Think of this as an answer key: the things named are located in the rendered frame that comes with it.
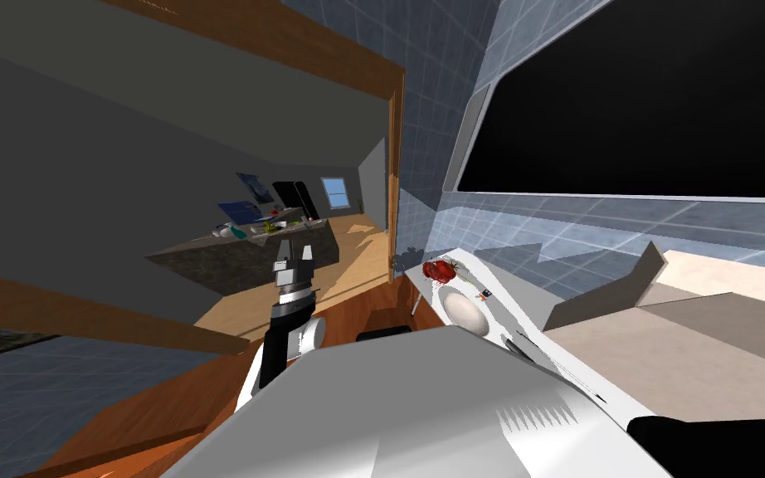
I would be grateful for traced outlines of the white oval dish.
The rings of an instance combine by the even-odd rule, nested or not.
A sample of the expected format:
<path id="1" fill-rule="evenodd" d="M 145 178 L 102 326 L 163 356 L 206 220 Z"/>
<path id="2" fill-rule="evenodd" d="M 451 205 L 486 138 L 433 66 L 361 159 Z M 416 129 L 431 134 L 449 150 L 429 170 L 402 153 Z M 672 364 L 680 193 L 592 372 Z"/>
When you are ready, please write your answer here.
<path id="1" fill-rule="evenodd" d="M 489 334 L 489 321 L 473 300 L 449 286 L 439 289 L 439 299 L 453 324 L 480 337 Z"/>

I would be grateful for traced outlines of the black fridge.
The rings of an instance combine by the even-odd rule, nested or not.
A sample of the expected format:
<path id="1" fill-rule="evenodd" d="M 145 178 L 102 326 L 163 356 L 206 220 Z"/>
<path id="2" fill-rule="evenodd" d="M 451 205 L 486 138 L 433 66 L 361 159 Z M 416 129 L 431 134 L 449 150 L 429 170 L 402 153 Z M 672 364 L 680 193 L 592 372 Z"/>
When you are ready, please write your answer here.
<path id="1" fill-rule="evenodd" d="M 309 220 L 317 220 L 320 215 L 305 183 L 302 181 L 273 182 L 272 186 L 285 207 L 299 207 Z"/>

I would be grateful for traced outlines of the small bright window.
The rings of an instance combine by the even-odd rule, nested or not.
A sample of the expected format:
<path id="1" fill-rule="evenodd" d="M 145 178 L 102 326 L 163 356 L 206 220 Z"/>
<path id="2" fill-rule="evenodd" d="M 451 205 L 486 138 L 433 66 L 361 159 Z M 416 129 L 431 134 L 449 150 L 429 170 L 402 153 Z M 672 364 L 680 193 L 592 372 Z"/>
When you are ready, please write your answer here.
<path id="1" fill-rule="evenodd" d="M 350 206 L 344 178 L 321 178 L 324 191 L 332 209 L 344 209 Z"/>

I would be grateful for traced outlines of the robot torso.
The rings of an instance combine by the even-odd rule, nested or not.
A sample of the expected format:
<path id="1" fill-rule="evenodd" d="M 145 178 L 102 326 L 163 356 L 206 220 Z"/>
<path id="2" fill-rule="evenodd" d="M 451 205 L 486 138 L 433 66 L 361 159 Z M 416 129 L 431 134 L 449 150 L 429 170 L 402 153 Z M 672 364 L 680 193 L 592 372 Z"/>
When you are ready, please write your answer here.
<path id="1" fill-rule="evenodd" d="M 162 478 L 671 478 L 572 382 L 455 326 L 312 351 Z"/>

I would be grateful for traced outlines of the beige angular furniture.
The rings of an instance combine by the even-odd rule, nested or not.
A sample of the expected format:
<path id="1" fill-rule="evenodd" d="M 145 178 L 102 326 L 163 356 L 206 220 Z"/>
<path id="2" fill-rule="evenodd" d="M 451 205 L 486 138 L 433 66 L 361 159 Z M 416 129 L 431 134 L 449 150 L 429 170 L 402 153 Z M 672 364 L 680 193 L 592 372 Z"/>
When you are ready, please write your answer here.
<path id="1" fill-rule="evenodd" d="M 556 304 L 544 333 L 653 412 L 765 418 L 765 267 L 663 253 Z"/>

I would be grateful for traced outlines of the large black window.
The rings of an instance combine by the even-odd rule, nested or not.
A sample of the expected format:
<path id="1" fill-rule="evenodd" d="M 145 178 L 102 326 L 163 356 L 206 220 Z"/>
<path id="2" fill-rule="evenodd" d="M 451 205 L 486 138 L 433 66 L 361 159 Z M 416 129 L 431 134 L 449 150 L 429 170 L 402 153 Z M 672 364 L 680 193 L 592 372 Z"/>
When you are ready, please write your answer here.
<path id="1" fill-rule="evenodd" d="M 765 198 L 765 0 L 612 0 L 499 79 L 458 189 Z"/>

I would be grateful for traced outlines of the dark kitchen island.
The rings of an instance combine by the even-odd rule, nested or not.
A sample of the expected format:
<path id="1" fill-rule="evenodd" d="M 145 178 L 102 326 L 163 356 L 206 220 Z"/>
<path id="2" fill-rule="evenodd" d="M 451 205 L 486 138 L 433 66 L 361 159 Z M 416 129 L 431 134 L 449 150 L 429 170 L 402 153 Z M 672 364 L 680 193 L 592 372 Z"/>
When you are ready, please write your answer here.
<path id="1" fill-rule="evenodd" d="M 300 208 L 289 208 L 270 219 L 276 231 L 267 233 L 263 221 L 241 225 L 246 238 L 232 232 L 200 237 L 146 256 L 146 260 L 228 296 L 273 281 L 273 262 L 282 240 L 300 255 L 310 245 L 317 268 L 339 262 L 339 245 L 326 219 L 304 221 Z"/>

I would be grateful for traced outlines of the blue wall picture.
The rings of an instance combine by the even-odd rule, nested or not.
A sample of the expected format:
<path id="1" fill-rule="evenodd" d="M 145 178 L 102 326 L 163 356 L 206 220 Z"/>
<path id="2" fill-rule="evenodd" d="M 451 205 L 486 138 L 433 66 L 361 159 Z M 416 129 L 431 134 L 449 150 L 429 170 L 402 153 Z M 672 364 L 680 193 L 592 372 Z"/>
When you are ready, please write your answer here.
<path id="1" fill-rule="evenodd" d="M 268 187 L 261 181 L 260 176 L 246 173 L 236 173 L 236 175 L 247 186 L 257 204 L 269 204 L 275 201 Z"/>

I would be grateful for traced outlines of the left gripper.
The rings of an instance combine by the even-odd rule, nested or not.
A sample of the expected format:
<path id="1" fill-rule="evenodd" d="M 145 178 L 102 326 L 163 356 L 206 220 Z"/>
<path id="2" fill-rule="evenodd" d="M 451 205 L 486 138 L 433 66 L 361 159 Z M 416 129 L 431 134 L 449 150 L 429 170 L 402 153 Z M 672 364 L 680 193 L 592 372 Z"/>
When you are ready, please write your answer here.
<path id="1" fill-rule="evenodd" d="M 301 259 L 293 259 L 293 242 L 284 239 L 280 242 L 277 261 L 273 263 L 275 285 L 286 287 L 289 285 L 310 283 L 314 277 L 314 258 L 311 245 L 305 245 Z"/>

